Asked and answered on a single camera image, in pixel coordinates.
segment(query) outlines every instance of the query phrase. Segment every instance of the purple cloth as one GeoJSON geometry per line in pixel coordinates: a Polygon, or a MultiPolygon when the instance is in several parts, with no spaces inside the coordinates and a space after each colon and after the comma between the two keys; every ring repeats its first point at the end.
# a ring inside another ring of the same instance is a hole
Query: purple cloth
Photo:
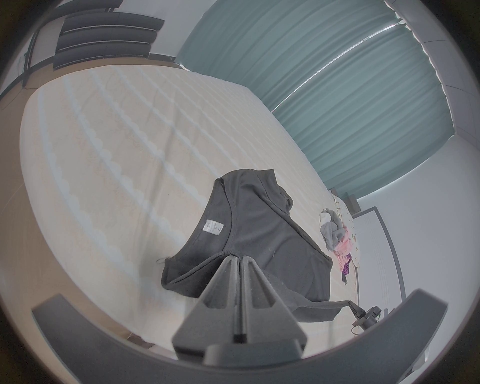
{"type": "Polygon", "coordinates": [[[348,261],[345,263],[345,265],[343,266],[343,271],[342,273],[344,275],[348,275],[350,273],[350,267],[349,267],[349,264],[350,264],[350,261],[352,260],[352,255],[349,253],[347,256],[345,256],[348,258],[348,261]]]}

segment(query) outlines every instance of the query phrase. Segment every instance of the pillow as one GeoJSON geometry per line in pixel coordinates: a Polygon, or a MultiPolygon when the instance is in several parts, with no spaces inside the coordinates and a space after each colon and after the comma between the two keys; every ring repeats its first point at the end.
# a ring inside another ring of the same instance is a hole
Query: pillow
{"type": "Polygon", "coordinates": [[[348,211],[348,208],[342,199],[335,195],[332,196],[335,200],[336,212],[338,214],[338,217],[340,218],[340,220],[342,220],[343,225],[346,226],[348,228],[348,231],[350,232],[350,238],[353,243],[350,255],[352,256],[353,265],[358,268],[360,266],[360,250],[357,242],[357,234],[355,233],[355,227],[353,226],[352,215],[348,211]]]}

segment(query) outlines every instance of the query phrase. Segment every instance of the curtain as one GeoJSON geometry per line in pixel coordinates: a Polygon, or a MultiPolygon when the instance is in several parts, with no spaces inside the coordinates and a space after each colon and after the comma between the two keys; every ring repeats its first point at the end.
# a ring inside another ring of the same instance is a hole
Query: curtain
{"type": "Polygon", "coordinates": [[[338,57],[398,21],[380,0],[217,0],[176,62],[248,87],[270,111],[284,100],[273,114],[327,187],[360,198],[454,133],[435,70],[404,25],[338,57]]]}

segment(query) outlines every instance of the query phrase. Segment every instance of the striped bed sheet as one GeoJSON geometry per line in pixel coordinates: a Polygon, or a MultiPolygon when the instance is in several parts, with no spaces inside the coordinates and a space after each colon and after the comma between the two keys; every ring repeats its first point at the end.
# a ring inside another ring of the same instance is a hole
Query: striped bed sheet
{"type": "MultiPolygon", "coordinates": [[[[172,350],[195,299],[164,290],[163,261],[193,232],[214,180],[274,169],[292,218],[334,259],[319,213],[335,202],[305,155],[247,88],[181,69],[105,66],[35,91],[20,133],[22,172],[39,227],[74,283],[111,318],[172,350]]],[[[356,300],[335,268],[331,300],[356,300]]],[[[305,356],[353,335],[342,309],[301,324],[305,356]]]]}

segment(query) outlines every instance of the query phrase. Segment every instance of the white care label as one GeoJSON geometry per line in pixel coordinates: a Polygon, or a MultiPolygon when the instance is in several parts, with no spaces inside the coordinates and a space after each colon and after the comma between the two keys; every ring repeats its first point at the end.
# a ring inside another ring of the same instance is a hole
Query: white care label
{"type": "Polygon", "coordinates": [[[222,231],[222,229],[223,229],[223,224],[222,223],[218,223],[218,222],[213,221],[213,220],[207,220],[207,222],[204,225],[203,230],[205,232],[212,233],[212,234],[218,236],[220,234],[220,232],[222,231]]]}

